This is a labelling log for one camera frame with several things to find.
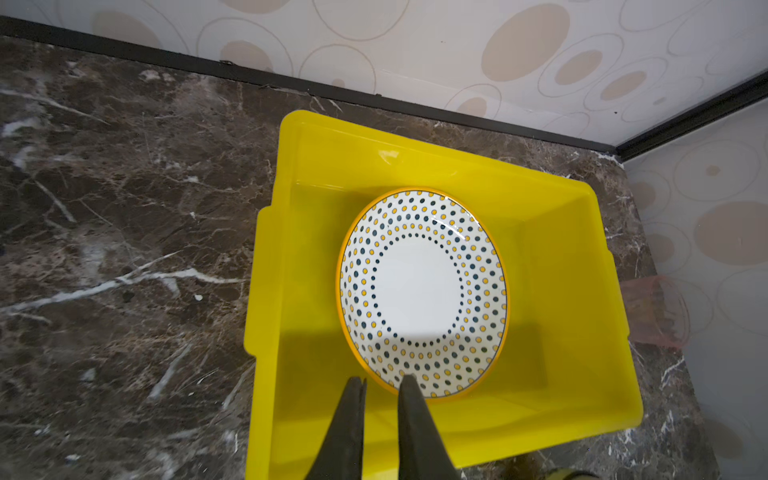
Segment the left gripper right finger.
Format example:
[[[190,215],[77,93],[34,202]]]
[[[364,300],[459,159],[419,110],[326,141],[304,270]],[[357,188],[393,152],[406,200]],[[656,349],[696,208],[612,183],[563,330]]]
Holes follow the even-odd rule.
[[[400,480],[460,478],[412,375],[398,393],[398,447]]]

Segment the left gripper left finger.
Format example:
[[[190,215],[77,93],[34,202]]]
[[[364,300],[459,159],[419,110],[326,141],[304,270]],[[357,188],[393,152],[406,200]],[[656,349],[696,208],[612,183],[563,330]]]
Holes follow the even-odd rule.
[[[366,380],[347,381],[306,480],[362,478],[366,394]]]

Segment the dotted yellow rim plate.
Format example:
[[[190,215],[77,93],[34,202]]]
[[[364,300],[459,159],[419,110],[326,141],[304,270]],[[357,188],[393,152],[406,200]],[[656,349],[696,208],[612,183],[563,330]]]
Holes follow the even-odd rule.
[[[384,387],[415,378],[427,399],[469,391],[499,358],[507,278],[486,227],[446,193],[399,189],[356,217],[336,267],[354,356]]]

